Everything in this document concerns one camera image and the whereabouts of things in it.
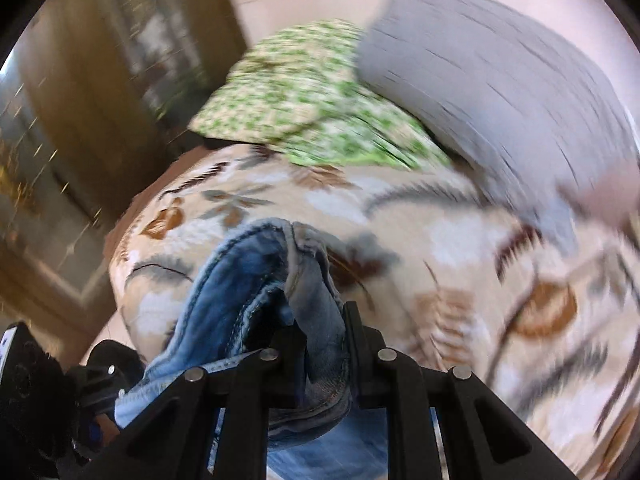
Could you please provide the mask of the blue denim jeans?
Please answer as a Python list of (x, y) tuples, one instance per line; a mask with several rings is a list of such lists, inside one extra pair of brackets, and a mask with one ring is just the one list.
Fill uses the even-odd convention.
[(386, 471), (386, 418), (352, 403), (341, 292), (398, 258), (371, 233), (348, 240), (270, 218), (238, 229), (210, 255), (166, 347), (115, 404), (126, 427), (182, 372), (228, 370), (306, 337), (306, 380), (296, 408), (269, 416), (268, 465), (282, 479), (377, 479)]

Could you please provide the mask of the beige leaf-pattern blanket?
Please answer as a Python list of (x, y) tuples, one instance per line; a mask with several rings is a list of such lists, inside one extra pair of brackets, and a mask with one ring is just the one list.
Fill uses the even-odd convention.
[(256, 145), (184, 154), (106, 238), (116, 304), (146, 360), (228, 234), (270, 217), (331, 235), (331, 274), (363, 321), (420, 364), (466, 365), (582, 479), (639, 444), (639, 253), (578, 220), (562, 256), (457, 171), (302, 167)]

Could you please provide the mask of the grey quilted pillow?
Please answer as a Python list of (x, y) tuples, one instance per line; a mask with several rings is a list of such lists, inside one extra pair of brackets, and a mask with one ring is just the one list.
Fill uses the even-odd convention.
[(495, 0), (386, 0), (359, 41), (356, 71), (462, 157), (485, 200), (562, 252), (577, 246), (566, 193), (637, 153), (599, 66)]

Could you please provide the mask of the brown wooden wardrobe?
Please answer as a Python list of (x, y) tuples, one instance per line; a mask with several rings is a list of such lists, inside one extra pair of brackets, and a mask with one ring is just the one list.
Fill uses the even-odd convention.
[(1, 70), (3, 324), (82, 358), (115, 309), (105, 237), (245, 47), (230, 0), (43, 1)]

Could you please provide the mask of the green patterned quilt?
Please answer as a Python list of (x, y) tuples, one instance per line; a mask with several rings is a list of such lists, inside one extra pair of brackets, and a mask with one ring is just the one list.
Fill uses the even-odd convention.
[(190, 130), (260, 144), (300, 166), (448, 164), (416, 118), (359, 82), (361, 36), (348, 21), (323, 20), (260, 40), (191, 118)]

